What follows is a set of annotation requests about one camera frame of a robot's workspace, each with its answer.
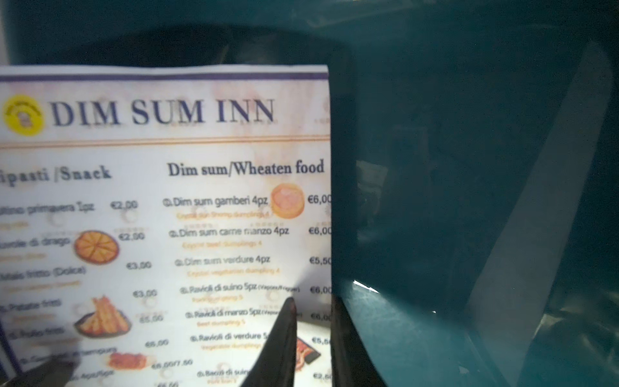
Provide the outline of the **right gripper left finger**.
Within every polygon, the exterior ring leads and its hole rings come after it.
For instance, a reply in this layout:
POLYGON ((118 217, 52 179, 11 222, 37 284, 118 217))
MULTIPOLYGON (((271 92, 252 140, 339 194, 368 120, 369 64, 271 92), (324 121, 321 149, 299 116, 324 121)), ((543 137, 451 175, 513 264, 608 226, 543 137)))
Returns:
POLYGON ((293 298, 287 298, 264 347, 242 387, 293 387, 297 359, 298 321, 293 298))

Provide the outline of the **dim sum menu sheet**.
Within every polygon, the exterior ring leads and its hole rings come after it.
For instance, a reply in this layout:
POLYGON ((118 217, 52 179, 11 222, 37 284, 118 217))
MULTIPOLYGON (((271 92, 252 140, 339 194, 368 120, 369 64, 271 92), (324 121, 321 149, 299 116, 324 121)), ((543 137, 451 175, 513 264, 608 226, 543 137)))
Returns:
POLYGON ((1 70, 1 376, 332 383, 325 65, 1 70))

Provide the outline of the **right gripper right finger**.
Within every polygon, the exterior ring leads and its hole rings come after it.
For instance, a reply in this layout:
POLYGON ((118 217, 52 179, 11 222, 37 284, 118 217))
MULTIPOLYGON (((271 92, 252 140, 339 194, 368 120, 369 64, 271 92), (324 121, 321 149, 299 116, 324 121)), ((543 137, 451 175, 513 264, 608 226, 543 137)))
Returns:
POLYGON ((331 365, 334 387, 386 387, 359 337, 342 298, 331 299, 331 365))

